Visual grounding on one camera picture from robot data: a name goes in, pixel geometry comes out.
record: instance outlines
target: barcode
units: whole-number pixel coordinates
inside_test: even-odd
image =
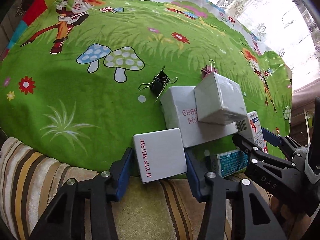
[[[237,129],[238,129],[238,132],[242,132],[244,130],[247,130],[247,125],[245,123],[245,119],[239,121],[239,122],[236,122],[236,126],[237,126]]]

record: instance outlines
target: cartoon print tablecloth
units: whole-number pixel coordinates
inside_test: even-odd
[[[160,102],[140,84],[165,65],[175,85],[197,85],[210,59],[240,84],[263,127],[289,133],[284,62],[209,1],[44,1],[37,19],[19,25],[0,68],[0,126],[8,136],[60,162],[106,170],[132,135],[165,129]],[[229,136],[194,148],[201,158],[235,146]]]

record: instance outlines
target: lace curtain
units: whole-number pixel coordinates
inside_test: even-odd
[[[220,7],[283,58],[293,90],[320,77],[319,29],[301,0],[225,0]]]

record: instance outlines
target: cartoon boy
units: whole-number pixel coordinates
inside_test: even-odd
[[[57,5],[56,11],[61,14],[58,16],[58,23],[36,32],[29,40],[25,41],[20,46],[32,43],[39,35],[56,28],[58,29],[58,34],[50,53],[58,54],[62,52],[63,43],[68,39],[68,34],[71,30],[75,26],[83,23],[89,17],[89,9],[93,8],[95,5],[102,5],[104,2],[100,0],[74,0],[71,11],[66,10],[67,4],[68,0],[63,0]]]
[[[269,98],[271,100],[271,103],[273,105],[273,109],[274,109],[275,112],[277,112],[276,107],[275,107],[275,105],[273,103],[270,91],[269,91],[269,87],[268,87],[267,81],[264,78],[264,76],[262,75],[262,72],[261,72],[261,70],[259,68],[259,64],[258,64],[257,58],[254,55],[252,55],[252,53],[247,49],[242,49],[241,52],[244,55],[244,57],[247,59],[247,61],[249,62],[253,72],[255,72],[257,74],[257,76],[259,77],[259,79],[263,82],[265,95],[266,95],[266,102],[265,102],[266,106],[269,106],[269,103],[268,103],[268,100],[267,100],[267,94],[268,94],[268,96],[269,96]]]

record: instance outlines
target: small white box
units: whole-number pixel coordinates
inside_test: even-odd
[[[238,132],[243,137],[264,149],[264,139],[257,111],[248,113],[247,117],[240,122],[236,122],[236,125]]]
[[[235,123],[219,125],[198,121],[193,86],[172,86],[160,101],[167,129],[180,128],[185,148],[238,132]]]
[[[143,183],[187,172],[178,128],[136,134],[133,143]]]
[[[247,116],[239,84],[217,73],[206,76],[195,95],[200,122],[227,125]]]

